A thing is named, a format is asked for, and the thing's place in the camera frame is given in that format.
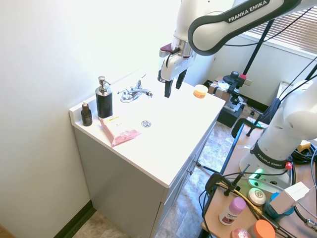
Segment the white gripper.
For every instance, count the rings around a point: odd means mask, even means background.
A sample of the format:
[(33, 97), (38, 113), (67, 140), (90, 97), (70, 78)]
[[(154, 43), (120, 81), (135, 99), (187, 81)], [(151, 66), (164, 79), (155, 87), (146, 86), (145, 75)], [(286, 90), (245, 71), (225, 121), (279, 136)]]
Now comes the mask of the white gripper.
[(160, 78), (165, 81), (164, 96), (169, 98), (171, 95), (173, 79), (178, 76), (176, 82), (176, 89), (180, 89), (184, 78), (187, 73), (187, 69), (194, 63), (196, 53), (187, 57), (179, 54), (174, 54), (167, 57), (162, 64), (160, 70)]

